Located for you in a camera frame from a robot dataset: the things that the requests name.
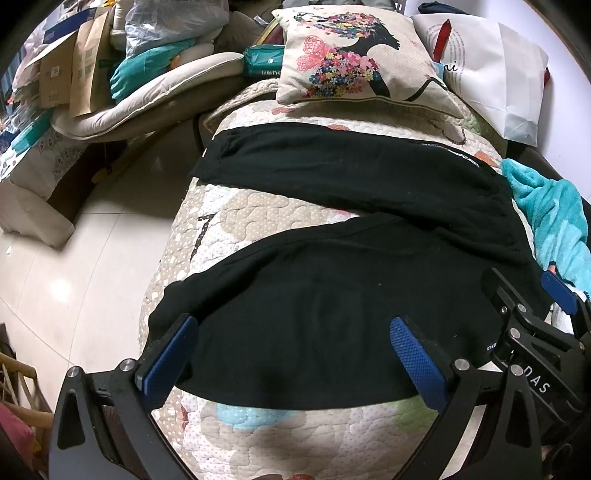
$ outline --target metal screw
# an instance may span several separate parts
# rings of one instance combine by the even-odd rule
[[[513,364],[511,365],[511,373],[516,377],[520,377],[523,375],[523,368],[521,368],[519,365]]]
[[[133,367],[135,367],[135,360],[133,358],[128,358],[126,360],[123,360],[119,364],[119,368],[121,370],[123,370],[124,372],[129,372],[129,370],[131,370]]]
[[[458,358],[453,364],[460,372],[465,372],[470,368],[470,362],[463,358]]]
[[[70,367],[68,373],[66,374],[70,378],[74,378],[76,375],[80,373],[80,367]]]

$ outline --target mattress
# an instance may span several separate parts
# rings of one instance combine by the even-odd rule
[[[271,122],[305,122],[438,142],[471,155],[484,153],[495,162],[501,159],[498,150],[504,150],[500,137],[465,105],[464,118],[453,119],[384,102],[314,102],[286,107],[275,100],[256,100],[276,89],[276,80],[250,86],[209,115],[205,127],[219,132]],[[169,283],[202,272],[266,236],[341,222],[355,215],[193,179],[144,297],[141,348],[148,335],[148,316]],[[418,396],[357,408],[284,411],[227,406],[177,388],[162,408],[152,412],[179,457],[203,480],[261,476],[265,480],[390,480],[436,415]],[[453,472],[462,464],[479,418],[478,414],[473,416],[447,471]]]

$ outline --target white paper bag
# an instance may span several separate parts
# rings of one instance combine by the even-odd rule
[[[537,146],[548,55],[503,24],[460,14],[412,17],[431,56],[446,20],[452,31],[440,63],[444,81],[507,140]]]

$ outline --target black cloth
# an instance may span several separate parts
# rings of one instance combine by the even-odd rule
[[[191,173],[206,183],[400,215],[482,255],[519,261],[530,252],[507,180],[434,142],[295,122],[239,127],[217,134]]]
[[[420,4],[417,9],[420,14],[467,14],[464,10],[439,2],[425,2]]]
[[[267,237],[165,289],[148,344],[180,313],[200,321],[177,383],[200,397],[296,410],[407,398],[416,390],[390,346],[392,318],[408,315],[452,359],[481,365],[501,328],[480,292],[486,268],[498,268],[538,314],[550,305],[506,181],[442,145],[250,127],[218,135],[196,173],[375,212]]]

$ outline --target red strap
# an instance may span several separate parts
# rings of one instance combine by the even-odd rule
[[[449,20],[445,20],[439,31],[439,36],[435,43],[435,50],[433,50],[433,60],[437,63],[439,63],[441,57],[443,57],[443,50],[445,50],[445,45],[450,33],[452,33],[452,23]]]

